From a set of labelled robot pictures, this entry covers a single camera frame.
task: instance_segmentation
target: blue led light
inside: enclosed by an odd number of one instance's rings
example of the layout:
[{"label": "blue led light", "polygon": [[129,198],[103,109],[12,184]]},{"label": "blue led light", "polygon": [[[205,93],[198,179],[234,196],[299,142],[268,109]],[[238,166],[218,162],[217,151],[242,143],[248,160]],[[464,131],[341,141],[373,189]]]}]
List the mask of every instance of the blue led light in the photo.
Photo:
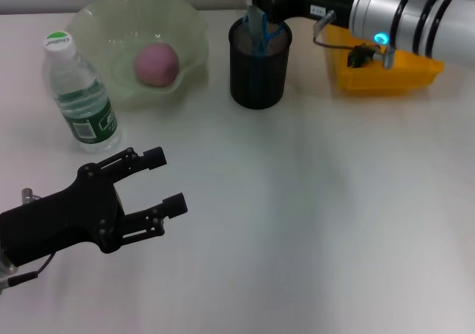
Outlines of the blue led light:
[{"label": "blue led light", "polygon": [[384,32],[380,32],[377,33],[376,36],[374,36],[374,40],[379,45],[387,45],[387,43],[389,42],[389,36]]}]

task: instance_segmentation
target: black mesh cup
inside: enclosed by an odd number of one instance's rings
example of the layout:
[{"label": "black mesh cup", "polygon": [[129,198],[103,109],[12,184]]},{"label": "black mesh cup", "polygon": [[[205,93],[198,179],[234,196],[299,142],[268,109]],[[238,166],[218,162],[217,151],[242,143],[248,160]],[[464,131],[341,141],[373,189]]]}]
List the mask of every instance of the black mesh cup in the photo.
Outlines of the black mesh cup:
[{"label": "black mesh cup", "polygon": [[285,23],[283,28],[270,22],[266,26],[266,32],[273,37],[262,56],[253,55],[251,35],[243,19],[237,20],[229,31],[231,95],[248,109],[270,108],[284,94],[292,31]]}]

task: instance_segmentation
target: pink ball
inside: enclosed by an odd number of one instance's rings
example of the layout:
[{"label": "pink ball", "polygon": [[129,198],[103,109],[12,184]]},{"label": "pink ball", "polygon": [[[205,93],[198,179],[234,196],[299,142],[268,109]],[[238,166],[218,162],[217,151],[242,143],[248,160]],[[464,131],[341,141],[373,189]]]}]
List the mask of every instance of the pink ball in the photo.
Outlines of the pink ball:
[{"label": "pink ball", "polygon": [[170,45],[154,43],[141,50],[134,63],[135,75],[145,84],[166,87],[180,72],[178,56]]}]

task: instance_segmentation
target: plastic bottle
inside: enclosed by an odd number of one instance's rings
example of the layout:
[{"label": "plastic bottle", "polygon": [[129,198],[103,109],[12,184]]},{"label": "plastic bottle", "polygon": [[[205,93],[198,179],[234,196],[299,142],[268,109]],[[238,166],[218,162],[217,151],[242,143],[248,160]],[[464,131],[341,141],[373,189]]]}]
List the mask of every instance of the plastic bottle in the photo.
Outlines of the plastic bottle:
[{"label": "plastic bottle", "polygon": [[120,132],[96,69],[77,52],[67,32],[50,34],[43,48],[50,62],[47,82],[82,149],[101,152],[113,148],[120,140]]}]

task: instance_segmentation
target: bottle cap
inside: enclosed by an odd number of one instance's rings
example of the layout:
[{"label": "bottle cap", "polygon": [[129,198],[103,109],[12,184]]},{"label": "bottle cap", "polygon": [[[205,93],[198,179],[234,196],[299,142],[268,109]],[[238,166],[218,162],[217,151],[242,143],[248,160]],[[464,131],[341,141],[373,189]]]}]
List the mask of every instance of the bottle cap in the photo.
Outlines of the bottle cap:
[{"label": "bottle cap", "polygon": [[76,55],[73,37],[65,31],[57,31],[43,40],[46,55],[55,62],[67,62]]}]

